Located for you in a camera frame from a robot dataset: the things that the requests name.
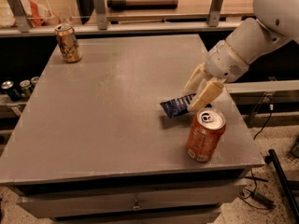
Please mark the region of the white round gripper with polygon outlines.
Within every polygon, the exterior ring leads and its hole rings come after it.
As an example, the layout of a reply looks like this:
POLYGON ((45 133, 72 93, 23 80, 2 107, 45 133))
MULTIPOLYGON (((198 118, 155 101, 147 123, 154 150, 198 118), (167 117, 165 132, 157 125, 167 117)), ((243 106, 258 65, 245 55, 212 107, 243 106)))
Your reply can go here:
POLYGON ((189 112, 196 112, 221 95, 224 83, 221 80, 207 80, 210 75, 235 82, 248 70, 249 65, 240 58, 234 48, 225 40, 218 42, 207 54, 205 63, 200 63, 183 88, 183 95, 195 94, 188 105, 189 112))

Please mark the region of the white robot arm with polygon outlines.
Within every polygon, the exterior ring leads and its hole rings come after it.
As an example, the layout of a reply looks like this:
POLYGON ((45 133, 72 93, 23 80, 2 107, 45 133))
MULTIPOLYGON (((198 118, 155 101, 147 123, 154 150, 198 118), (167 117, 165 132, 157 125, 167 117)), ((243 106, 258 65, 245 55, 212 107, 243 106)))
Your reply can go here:
POLYGON ((226 83, 242 77, 258 58, 298 40, 299 0, 253 0, 253 13, 193 71, 183 89, 185 95, 194 95, 188 111, 196 112, 215 100, 226 83))

